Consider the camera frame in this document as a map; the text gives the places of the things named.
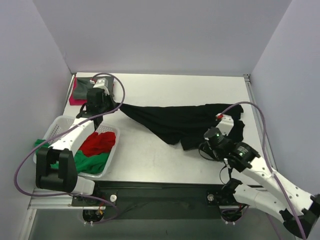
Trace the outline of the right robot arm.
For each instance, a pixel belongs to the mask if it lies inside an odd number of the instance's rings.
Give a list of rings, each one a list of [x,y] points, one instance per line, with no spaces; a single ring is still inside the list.
[[[230,177],[223,185],[217,201],[227,205],[239,203],[254,207],[278,219],[286,230],[306,240],[320,217],[320,196],[293,184],[274,168],[254,148],[244,142],[233,143],[217,127],[203,135],[205,150],[222,161],[229,171],[253,179],[264,190],[257,190]]]

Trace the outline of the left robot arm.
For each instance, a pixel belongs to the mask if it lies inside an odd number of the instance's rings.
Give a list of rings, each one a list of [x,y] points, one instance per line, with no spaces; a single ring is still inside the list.
[[[107,89],[93,87],[88,90],[86,103],[69,128],[69,132],[51,145],[43,145],[36,153],[36,186],[40,189],[82,194],[90,206],[101,201],[95,182],[79,176],[86,172],[102,171],[116,135],[112,131],[97,132],[103,113],[115,109]]]

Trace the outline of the black t-shirt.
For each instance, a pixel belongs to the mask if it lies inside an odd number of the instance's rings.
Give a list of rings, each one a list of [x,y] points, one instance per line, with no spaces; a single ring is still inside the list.
[[[198,106],[136,106],[122,104],[120,111],[143,125],[168,145],[181,143],[183,150],[194,150],[204,141],[204,133],[218,122],[216,115],[229,104]]]

